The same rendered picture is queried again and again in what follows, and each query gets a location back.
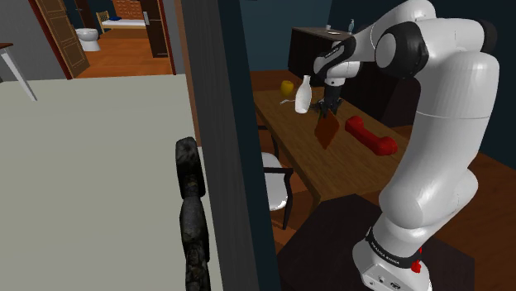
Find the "bed with wooden frame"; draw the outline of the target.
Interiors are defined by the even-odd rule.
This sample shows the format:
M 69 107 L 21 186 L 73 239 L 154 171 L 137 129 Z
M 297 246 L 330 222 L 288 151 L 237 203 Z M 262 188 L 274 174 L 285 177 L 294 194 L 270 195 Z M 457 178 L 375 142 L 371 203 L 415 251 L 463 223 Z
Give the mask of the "bed with wooden frame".
M 96 12 L 96 16 L 102 32 L 105 32 L 107 29 L 143 30 L 146 28 L 146 23 L 143 20 L 116 20 L 115 18 L 109 16 L 108 11 Z

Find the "white toilet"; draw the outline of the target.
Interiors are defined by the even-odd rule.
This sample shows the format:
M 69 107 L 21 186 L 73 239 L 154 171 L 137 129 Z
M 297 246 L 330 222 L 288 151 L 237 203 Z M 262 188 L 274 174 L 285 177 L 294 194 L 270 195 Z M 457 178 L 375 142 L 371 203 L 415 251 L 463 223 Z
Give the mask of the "white toilet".
M 94 28 L 78 28 L 75 30 L 79 42 L 85 52 L 100 51 L 98 44 L 98 30 Z

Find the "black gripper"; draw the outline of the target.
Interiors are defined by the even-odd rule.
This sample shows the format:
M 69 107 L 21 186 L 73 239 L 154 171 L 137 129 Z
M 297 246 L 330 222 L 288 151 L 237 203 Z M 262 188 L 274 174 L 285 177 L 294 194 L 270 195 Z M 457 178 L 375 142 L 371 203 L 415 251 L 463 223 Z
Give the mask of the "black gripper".
M 332 86 L 326 84 L 324 87 L 324 101 L 322 103 L 313 103 L 309 106 L 311 110 L 318 113 L 319 118 L 327 117 L 327 108 L 332 108 L 332 113 L 337 115 L 337 110 L 341 106 L 343 99 L 340 98 L 342 86 Z

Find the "black chair with white seat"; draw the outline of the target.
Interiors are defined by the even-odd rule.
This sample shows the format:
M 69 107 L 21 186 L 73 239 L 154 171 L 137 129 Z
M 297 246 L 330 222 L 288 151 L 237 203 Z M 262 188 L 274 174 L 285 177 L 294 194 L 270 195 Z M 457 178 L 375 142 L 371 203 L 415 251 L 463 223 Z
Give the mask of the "black chair with white seat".
M 273 212 L 284 209 L 282 229 L 285 230 L 288 226 L 289 216 L 293 206 L 293 193 L 290 180 L 294 174 L 294 170 L 282 166 L 279 159 L 278 143 L 273 136 L 271 140 L 274 153 L 261 153 L 265 184 L 270 211 Z

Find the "white vase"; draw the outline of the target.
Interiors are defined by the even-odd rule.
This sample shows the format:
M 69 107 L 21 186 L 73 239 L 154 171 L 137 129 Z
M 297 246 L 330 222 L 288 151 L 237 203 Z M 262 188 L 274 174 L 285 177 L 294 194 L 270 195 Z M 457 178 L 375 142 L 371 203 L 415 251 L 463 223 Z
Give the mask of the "white vase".
M 310 79 L 310 75 L 304 75 L 303 82 L 295 94 L 294 110 L 299 114 L 307 113 L 311 105 L 312 89 Z

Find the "brown wooden door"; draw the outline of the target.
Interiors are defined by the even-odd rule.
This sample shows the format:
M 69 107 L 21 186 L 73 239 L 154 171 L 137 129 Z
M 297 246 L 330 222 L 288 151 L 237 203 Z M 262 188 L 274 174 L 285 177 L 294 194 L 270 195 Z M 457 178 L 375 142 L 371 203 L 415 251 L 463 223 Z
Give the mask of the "brown wooden door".
M 63 0 L 29 0 L 67 79 L 75 79 L 89 62 L 67 16 Z

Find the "table with white leg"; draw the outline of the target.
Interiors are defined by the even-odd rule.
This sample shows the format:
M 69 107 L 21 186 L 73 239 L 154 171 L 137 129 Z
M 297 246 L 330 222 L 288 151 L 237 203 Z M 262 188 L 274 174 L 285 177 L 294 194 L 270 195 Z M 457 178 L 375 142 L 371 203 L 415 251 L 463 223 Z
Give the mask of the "table with white leg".
M 31 89 L 30 84 L 27 82 L 26 78 L 24 77 L 23 73 L 20 71 L 19 66 L 17 65 L 16 61 L 14 60 L 11 52 L 9 51 L 9 48 L 13 46 L 13 43 L 0 43 L 0 56 L 5 61 L 9 69 L 14 74 L 15 78 L 19 82 L 19 84 L 22 86 L 26 94 L 29 96 L 29 98 L 37 102 L 37 97 L 34 94 L 33 90 Z

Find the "dark wooden door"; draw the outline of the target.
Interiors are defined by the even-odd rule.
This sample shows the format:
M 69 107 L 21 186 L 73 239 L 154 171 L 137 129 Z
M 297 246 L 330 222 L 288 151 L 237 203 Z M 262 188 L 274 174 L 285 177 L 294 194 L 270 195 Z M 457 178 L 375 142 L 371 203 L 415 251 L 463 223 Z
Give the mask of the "dark wooden door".
M 165 39 L 160 0 L 140 0 L 146 33 L 154 58 L 168 58 L 169 52 Z

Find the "black mottled figure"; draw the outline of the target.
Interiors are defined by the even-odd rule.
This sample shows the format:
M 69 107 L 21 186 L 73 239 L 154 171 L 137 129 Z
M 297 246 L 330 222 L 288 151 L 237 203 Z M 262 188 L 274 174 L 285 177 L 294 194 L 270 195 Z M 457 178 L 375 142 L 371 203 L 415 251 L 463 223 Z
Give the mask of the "black mottled figure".
M 206 193 L 198 146 L 191 136 L 176 142 L 176 170 L 180 196 L 181 241 L 186 261 L 185 290 L 212 291 L 208 262 L 209 235 L 201 197 Z

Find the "wooden table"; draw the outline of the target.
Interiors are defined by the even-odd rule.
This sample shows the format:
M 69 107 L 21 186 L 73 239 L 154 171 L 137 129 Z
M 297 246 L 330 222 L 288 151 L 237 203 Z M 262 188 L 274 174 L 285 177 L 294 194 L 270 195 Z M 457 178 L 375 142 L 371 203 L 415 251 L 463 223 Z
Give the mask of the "wooden table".
M 382 190 L 392 178 L 409 140 L 344 101 L 337 111 L 340 128 L 324 150 L 314 135 L 318 114 L 299 114 L 294 103 L 280 104 L 285 97 L 278 89 L 255 91 L 256 113 L 270 130 L 279 146 L 279 157 L 294 168 L 313 195 L 314 203 L 350 194 L 368 194 Z M 362 118 L 365 128 L 378 137 L 392 137 L 398 151 L 378 156 L 345 130 L 346 120 Z

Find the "red telephone handset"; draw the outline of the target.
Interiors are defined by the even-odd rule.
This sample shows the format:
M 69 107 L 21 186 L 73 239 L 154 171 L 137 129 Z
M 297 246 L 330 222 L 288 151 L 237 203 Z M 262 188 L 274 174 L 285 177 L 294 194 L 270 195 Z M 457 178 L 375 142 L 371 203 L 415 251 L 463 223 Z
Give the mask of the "red telephone handset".
M 378 137 L 371 133 L 364 127 L 364 122 L 359 116 L 347 119 L 345 130 L 375 155 L 393 155 L 398 151 L 398 145 L 392 137 Z

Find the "dark sideboard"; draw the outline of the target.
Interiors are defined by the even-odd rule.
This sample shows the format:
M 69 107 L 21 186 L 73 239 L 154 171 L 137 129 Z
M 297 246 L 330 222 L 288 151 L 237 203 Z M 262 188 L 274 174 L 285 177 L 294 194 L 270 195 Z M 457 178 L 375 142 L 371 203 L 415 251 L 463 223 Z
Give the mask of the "dark sideboard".
M 310 75 L 312 87 L 323 87 L 324 82 L 313 72 L 313 62 L 322 53 L 332 48 L 337 41 L 344 41 L 350 34 L 326 27 L 294 26 L 291 30 L 288 69 L 303 79 Z

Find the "dark robot stand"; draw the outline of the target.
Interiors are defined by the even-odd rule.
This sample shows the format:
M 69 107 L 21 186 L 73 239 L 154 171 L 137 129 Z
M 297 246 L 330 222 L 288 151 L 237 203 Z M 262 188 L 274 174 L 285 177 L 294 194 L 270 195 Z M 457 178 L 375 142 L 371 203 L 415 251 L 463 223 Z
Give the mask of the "dark robot stand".
M 372 291 L 352 259 L 353 246 L 381 214 L 353 194 L 327 200 L 277 255 L 283 291 Z M 423 245 L 432 291 L 475 291 L 475 260 L 432 237 Z

